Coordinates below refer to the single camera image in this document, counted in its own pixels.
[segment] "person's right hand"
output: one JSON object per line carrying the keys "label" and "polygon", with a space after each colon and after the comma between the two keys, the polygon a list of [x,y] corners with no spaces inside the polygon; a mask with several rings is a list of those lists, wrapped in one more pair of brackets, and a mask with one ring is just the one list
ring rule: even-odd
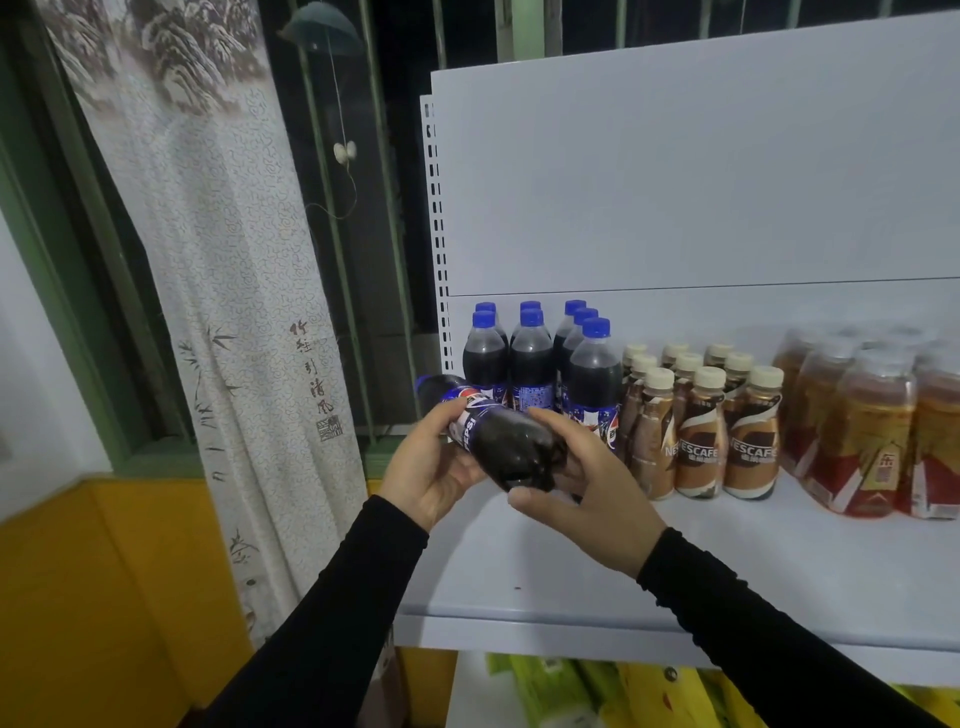
{"label": "person's right hand", "polygon": [[533,488],[516,487],[508,502],[560,531],[590,558],[636,579],[666,524],[634,477],[595,434],[545,409],[527,414],[566,440],[570,454],[558,487],[582,496],[580,505]]}

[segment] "curtain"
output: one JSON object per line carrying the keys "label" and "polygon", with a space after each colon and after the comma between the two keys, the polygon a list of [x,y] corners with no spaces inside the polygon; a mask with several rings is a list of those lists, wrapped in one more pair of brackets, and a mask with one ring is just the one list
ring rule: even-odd
{"label": "curtain", "polygon": [[366,496],[254,0],[39,0],[143,241],[259,646]]}

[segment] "person's left hand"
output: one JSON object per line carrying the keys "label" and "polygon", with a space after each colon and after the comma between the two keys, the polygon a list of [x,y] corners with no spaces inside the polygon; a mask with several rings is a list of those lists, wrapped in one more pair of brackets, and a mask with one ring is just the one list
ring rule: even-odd
{"label": "person's left hand", "polygon": [[440,439],[466,404],[458,398],[430,410],[400,443],[383,476],[380,497],[427,533],[450,512],[467,488],[487,477],[473,455]]}

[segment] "hand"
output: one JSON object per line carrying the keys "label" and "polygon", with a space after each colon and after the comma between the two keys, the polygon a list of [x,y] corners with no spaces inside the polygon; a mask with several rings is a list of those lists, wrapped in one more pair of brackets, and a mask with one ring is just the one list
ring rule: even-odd
{"label": "hand", "polygon": [[580,505],[543,491],[514,488],[507,500],[520,513],[560,531],[590,558],[636,579],[666,524],[621,463],[586,427],[556,412],[529,409],[569,448],[561,490],[583,496]]}
{"label": "hand", "polygon": [[440,435],[464,411],[467,401],[441,402],[407,435],[383,476],[380,497],[409,516],[427,533],[471,485],[483,480],[473,455]]}

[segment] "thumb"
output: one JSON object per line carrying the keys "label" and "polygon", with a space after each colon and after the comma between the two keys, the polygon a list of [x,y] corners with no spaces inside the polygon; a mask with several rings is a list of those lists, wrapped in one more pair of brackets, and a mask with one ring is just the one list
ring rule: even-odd
{"label": "thumb", "polygon": [[573,503],[564,503],[544,491],[522,486],[511,488],[507,494],[507,502],[524,516],[548,525],[571,541],[576,541],[574,534],[579,531],[580,520],[584,514]]}

